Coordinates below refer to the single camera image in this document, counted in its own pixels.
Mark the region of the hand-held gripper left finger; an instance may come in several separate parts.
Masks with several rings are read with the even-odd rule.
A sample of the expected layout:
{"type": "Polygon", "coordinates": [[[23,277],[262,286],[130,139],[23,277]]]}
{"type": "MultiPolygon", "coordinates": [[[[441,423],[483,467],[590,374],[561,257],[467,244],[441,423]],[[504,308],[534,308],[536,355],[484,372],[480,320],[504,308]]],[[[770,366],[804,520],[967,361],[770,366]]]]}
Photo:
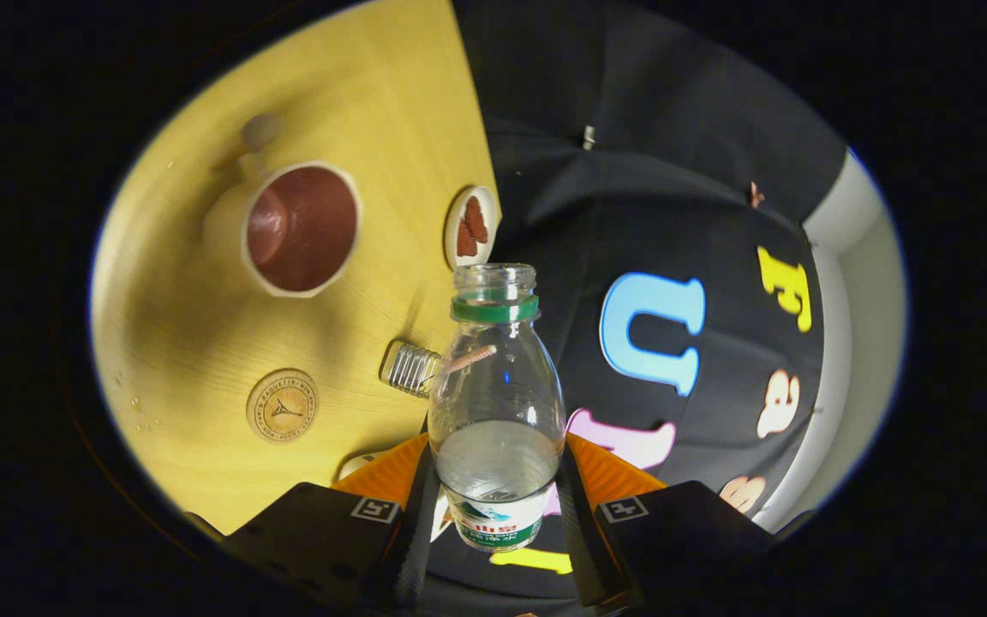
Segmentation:
{"type": "Polygon", "coordinates": [[[299,482],[230,534],[191,514],[242,581],[298,596],[313,614],[414,614],[441,482],[428,434],[332,487],[299,482]]]}

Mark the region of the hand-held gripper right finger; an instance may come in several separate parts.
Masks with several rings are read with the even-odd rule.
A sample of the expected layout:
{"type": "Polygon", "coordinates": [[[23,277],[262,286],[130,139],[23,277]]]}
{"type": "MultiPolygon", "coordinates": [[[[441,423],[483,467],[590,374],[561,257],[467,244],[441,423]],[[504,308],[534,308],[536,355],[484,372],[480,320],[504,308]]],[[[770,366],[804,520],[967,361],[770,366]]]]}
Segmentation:
{"type": "Polygon", "coordinates": [[[772,534],[701,482],[668,487],[575,434],[559,503],[578,598],[596,614],[718,614],[811,518],[772,534]]]}

